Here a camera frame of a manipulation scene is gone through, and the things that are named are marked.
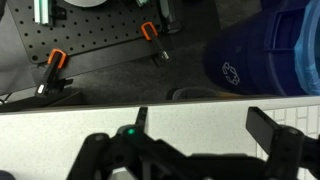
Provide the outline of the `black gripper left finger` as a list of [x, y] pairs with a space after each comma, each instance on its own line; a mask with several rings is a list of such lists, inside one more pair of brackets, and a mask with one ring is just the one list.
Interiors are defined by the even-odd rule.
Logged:
[[140, 107], [136, 121], [135, 121], [135, 126], [139, 130], [144, 130], [146, 127], [146, 122], [147, 122], [147, 115], [148, 115], [148, 108], [147, 107]]

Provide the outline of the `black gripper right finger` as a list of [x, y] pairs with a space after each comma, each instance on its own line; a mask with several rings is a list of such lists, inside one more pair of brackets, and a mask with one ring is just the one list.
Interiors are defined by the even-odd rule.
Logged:
[[246, 130], [268, 155], [281, 152], [283, 128], [260, 108], [248, 108]]

